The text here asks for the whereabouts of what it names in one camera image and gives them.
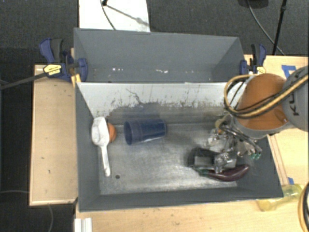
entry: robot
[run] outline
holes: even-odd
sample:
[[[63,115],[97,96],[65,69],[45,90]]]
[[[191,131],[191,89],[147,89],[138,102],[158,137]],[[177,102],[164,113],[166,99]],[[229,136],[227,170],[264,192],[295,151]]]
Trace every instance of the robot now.
[[[237,85],[229,101],[228,94]],[[244,85],[243,94],[232,105]],[[188,166],[201,176],[234,181],[250,168],[238,165],[240,158],[260,158],[263,150],[258,140],[288,128],[308,131],[308,66],[287,80],[270,73],[236,76],[225,86],[224,104],[226,114],[215,122],[207,147],[194,148]]]

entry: orange ball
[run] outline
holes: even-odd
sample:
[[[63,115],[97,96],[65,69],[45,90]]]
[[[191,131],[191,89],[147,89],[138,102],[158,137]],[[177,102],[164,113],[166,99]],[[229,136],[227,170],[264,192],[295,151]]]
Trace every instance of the orange ball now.
[[[110,143],[114,142],[117,136],[117,131],[115,126],[113,126],[111,123],[107,123],[108,132],[110,134]]]

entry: white spoon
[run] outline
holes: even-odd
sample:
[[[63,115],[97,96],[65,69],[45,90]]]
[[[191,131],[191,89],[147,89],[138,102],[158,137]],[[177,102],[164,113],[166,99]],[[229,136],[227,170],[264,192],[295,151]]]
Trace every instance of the white spoon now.
[[[107,155],[107,145],[110,142],[110,134],[104,117],[97,117],[94,119],[91,128],[91,138],[92,142],[101,148],[105,176],[110,176],[111,169]]]

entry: black floor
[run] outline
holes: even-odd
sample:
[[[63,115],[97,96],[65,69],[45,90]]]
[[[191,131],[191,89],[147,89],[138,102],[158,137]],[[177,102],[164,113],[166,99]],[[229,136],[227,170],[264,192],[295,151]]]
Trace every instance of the black floor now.
[[[147,0],[152,31],[238,36],[244,53],[251,43],[272,44],[254,21],[246,0]],[[256,16],[275,37],[282,0],[251,1]],[[309,0],[288,0],[279,47],[286,55],[308,56]],[[78,0],[0,0],[0,74],[17,81],[43,62],[39,42],[64,39],[73,46]],[[28,190],[31,139],[31,84],[2,92],[1,191]],[[48,207],[29,208],[23,193],[0,195],[0,231],[48,231]],[[52,231],[72,231],[72,205],[52,206]]]

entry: metal bracket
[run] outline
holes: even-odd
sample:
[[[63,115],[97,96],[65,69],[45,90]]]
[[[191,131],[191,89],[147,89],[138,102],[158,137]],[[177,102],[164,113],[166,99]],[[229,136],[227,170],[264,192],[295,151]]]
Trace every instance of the metal bracket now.
[[[92,218],[74,219],[74,232],[92,232]]]

